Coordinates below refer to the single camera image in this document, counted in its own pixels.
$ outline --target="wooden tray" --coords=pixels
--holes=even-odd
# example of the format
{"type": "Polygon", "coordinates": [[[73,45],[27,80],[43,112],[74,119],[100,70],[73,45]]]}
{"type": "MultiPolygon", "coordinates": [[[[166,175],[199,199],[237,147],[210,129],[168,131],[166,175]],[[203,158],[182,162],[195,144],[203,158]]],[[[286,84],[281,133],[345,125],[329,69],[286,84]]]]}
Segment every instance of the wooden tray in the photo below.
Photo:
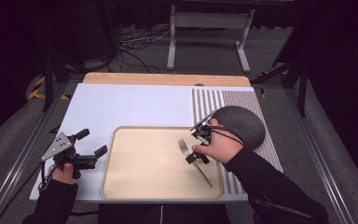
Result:
{"type": "Polygon", "coordinates": [[[113,134],[104,172],[102,195],[116,200],[218,199],[222,176],[218,162],[197,161],[211,180],[209,189],[188,164],[178,140],[191,146],[200,141],[187,127],[119,127],[113,134]]]}

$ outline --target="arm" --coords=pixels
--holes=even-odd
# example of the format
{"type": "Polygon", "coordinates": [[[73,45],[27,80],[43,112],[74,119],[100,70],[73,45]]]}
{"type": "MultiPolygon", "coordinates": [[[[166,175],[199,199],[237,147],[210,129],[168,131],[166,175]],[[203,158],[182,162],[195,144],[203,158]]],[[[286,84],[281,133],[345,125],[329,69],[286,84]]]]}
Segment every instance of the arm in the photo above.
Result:
{"type": "MultiPolygon", "coordinates": [[[[219,125],[216,119],[210,119],[212,126],[219,125]]],[[[226,131],[220,133],[236,138],[226,131]]],[[[267,197],[275,204],[299,210],[323,221],[327,221],[327,213],[319,203],[308,197],[304,191],[287,176],[276,170],[269,162],[252,150],[247,150],[240,143],[222,134],[212,133],[212,141],[208,146],[193,146],[193,150],[220,161],[240,180],[244,190],[249,194],[249,203],[255,213],[270,218],[270,222],[291,223],[297,216],[271,209],[255,203],[253,195],[267,197]]],[[[301,220],[301,223],[312,223],[301,220]]]]}
{"type": "Polygon", "coordinates": [[[77,185],[74,184],[72,164],[65,164],[63,170],[55,169],[46,190],[40,193],[34,212],[22,223],[56,224],[65,223],[75,204],[77,185]]]}

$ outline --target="gray ball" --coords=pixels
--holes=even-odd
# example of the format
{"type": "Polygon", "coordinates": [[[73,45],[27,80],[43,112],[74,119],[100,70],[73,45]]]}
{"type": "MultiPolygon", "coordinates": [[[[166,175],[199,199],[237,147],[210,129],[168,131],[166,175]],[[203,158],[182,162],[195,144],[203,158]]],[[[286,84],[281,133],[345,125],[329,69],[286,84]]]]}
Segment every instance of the gray ball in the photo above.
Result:
{"type": "Polygon", "coordinates": [[[263,144],[266,129],[263,121],[252,111],[236,106],[224,106],[212,115],[219,124],[237,133],[245,144],[245,149],[254,150],[263,144]]]}

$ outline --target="hand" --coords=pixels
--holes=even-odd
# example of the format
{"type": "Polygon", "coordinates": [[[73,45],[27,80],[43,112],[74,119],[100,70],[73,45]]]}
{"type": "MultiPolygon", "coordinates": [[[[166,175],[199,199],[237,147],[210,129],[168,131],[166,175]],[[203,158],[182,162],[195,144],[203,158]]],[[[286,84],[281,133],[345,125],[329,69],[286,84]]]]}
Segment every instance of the hand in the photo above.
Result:
{"type": "MultiPolygon", "coordinates": [[[[211,126],[222,126],[219,125],[217,122],[217,119],[210,119],[209,124],[211,126]]],[[[192,147],[193,151],[199,152],[201,154],[207,155],[216,161],[220,161],[223,164],[228,163],[237,153],[243,148],[243,146],[230,138],[225,137],[222,134],[228,135],[230,137],[233,137],[237,140],[239,140],[234,134],[214,129],[213,132],[211,132],[211,143],[208,146],[200,146],[195,145],[192,147]]]]}
{"type": "Polygon", "coordinates": [[[73,174],[74,165],[71,163],[66,163],[62,170],[58,168],[54,170],[52,178],[64,184],[74,185],[75,181],[73,174]]]}

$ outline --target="metal fork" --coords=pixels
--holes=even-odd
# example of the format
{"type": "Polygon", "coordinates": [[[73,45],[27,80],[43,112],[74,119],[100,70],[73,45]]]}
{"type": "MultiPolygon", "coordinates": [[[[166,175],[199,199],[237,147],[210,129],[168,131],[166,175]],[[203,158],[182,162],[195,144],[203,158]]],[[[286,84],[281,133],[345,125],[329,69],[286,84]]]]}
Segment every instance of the metal fork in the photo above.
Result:
{"type": "MultiPolygon", "coordinates": [[[[179,139],[179,147],[182,151],[182,153],[187,157],[189,155],[191,155],[190,150],[188,150],[185,141],[182,139],[179,139]]],[[[211,189],[213,187],[211,181],[208,179],[208,177],[206,177],[205,173],[202,172],[202,170],[200,169],[200,167],[196,164],[195,161],[191,162],[197,169],[197,171],[199,172],[200,176],[202,177],[202,179],[204,180],[205,184],[211,189]]]]}

